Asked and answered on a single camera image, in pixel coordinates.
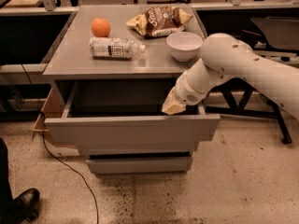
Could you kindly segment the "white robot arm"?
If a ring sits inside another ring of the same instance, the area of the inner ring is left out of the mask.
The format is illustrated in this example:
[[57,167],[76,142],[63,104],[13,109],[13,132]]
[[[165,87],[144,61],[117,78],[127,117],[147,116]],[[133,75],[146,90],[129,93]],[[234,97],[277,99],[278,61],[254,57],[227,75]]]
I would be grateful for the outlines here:
[[233,77],[250,84],[290,115],[299,119],[299,69],[263,58],[245,42],[227,34],[207,37],[200,59],[186,70],[168,93],[162,111],[181,113],[198,105],[215,87]]

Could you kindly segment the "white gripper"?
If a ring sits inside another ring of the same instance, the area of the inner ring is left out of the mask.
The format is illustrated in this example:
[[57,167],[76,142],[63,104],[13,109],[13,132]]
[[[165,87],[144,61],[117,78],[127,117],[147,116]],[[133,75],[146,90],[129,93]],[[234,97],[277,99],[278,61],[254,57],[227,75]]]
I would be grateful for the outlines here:
[[187,73],[184,72],[178,78],[175,88],[168,93],[162,111],[167,115],[175,115],[184,112],[186,105],[197,105],[205,98],[205,93],[196,91],[188,83]]

